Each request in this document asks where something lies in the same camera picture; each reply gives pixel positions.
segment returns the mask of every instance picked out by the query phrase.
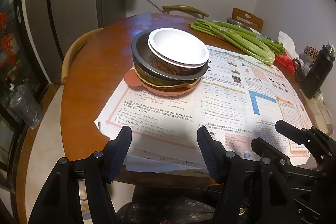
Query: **red decoration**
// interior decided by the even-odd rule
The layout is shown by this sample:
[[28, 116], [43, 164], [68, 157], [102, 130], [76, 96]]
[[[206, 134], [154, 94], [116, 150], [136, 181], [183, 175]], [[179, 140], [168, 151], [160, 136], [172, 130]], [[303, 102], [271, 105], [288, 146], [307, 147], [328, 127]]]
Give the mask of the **red decoration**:
[[[6, 12], [2, 11], [0, 12], [0, 26], [1, 30], [5, 30], [5, 21], [8, 19], [8, 15]], [[11, 49], [13, 49], [13, 46], [11, 45], [11, 40], [13, 39], [11, 33], [4, 34], [3, 37], [0, 39], [0, 50], [5, 51], [7, 55], [6, 62], [8, 64], [12, 64], [15, 66], [15, 69], [18, 70], [17, 64], [16, 64], [16, 54], [11, 52]]]
[[5, 34], [0, 40], [0, 49], [3, 51], [10, 51], [13, 46], [11, 46], [11, 40], [13, 37], [10, 33]]
[[7, 19], [8, 19], [8, 15], [6, 14], [6, 12], [0, 12], [0, 25], [3, 31], [5, 30], [5, 21]]

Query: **black thermos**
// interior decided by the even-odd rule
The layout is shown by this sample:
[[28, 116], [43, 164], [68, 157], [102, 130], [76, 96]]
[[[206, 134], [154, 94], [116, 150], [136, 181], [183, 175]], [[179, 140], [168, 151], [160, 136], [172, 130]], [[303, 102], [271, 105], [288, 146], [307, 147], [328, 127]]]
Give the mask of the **black thermos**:
[[300, 82], [301, 90], [308, 99], [313, 98], [318, 92], [328, 73], [331, 71], [335, 61], [334, 55], [334, 47], [330, 43], [323, 45], [315, 63]]

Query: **stainless steel bowl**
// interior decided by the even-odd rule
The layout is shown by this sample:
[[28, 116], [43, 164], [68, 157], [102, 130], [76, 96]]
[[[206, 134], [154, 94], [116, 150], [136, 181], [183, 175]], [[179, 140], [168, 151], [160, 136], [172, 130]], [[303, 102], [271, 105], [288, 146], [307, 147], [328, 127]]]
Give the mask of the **stainless steel bowl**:
[[131, 44], [134, 61], [140, 65], [146, 73], [151, 74], [156, 78], [159, 77], [162, 80], [189, 81], [200, 78], [207, 72], [208, 61], [202, 67], [197, 68], [192, 75], [171, 75], [152, 67], [152, 55], [154, 54], [148, 47], [148, 37], [152, 31], [153, 30], [146, 30], [137, 34], [132, 39]]

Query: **screw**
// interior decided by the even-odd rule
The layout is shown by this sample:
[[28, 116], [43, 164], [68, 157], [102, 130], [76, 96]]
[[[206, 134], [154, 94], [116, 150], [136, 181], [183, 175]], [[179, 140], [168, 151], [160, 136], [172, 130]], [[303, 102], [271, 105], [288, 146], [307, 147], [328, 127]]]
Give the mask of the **screw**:
[[263, 159], [262, 159], [262, 162], [263, 162], [264, 164], [270, 164], [270, 163], [271, 163], [271, 160], [270, 160], [269, 158], [263, 158]]
[[65, 164], [67, 161], [68, 161], [68, 159], [67, 159], [66, 157], [63, 157], [63, 158], [60, 158], [60, 159], [58, 160], [58, 163], [59, 163], [59, 164]]
[[95, 153], [93, 153], [93, 156], [95, 157], [95, 158], [100, 158], [101, 156], [103, 156], [103, 152], [102, 151], [96, 151]]
[[233, 157], [235, 156], [235, 153], [232, 152], [232, 151], [226, 151], [226, 152], [225, 152], [225, 155], [226, 155], [227, 157], [229, 157], [229, 158], [233, 158]]

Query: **paper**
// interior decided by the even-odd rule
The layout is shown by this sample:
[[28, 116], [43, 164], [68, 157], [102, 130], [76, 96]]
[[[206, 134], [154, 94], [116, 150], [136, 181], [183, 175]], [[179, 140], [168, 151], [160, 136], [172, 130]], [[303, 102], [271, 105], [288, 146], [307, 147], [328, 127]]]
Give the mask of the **paper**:
[[289, 37], [289, 35], [280, 31], [278, 36], [278, 41], [283, 44], [283, 47], [286, 49], [287, 55], [291, 59], [299, 60], [299, 55], [295, 51], [295, 45], [293, 40]]
[[142, 158], [142, 159], [164, 162], [167, 164], [185, 165], [187, 166], [186, 167], [187, 169], [190, 169], [190, 168], [205, 169], [205, 170], [207, 169], [205, 165], [196, 164], [194, 162], [189, 162], [189, 161], [177, 160], [177, 159], [169, 158], [169, 157], [164, 157], [164, 156], [157, 155], [157, 154], [154, 154], [154, 153], [151, 153], [145, 150], [140, 150], [140, 149], [132, 149], [131, 155], [136, 156], [138, 158]]
[[114, 139], [128, 125], [133, 133], [132, 149], [204, 165], [197, 129], [206, 126], [214, 139], [242, 158], [259, 160], [251, 142], [261, 137], [287, 154], [293, 165], [304, 164], [308, 150], [274, 128], [280, 119], [298, 128], [311, 127], [282, 73], [250, 56], [208, 49], [209, 70], [184, 96], [159, 97], [145, 89], [129, 88], [122, 81], [96, 120], [103, 134]]
[[126, 165], [127, 171], [134, 172], [164, 173], [176, 170], [201, 170], [200, 168], [194, 166], [151, 160], [134, 155], [127, 155], [124, 165]]

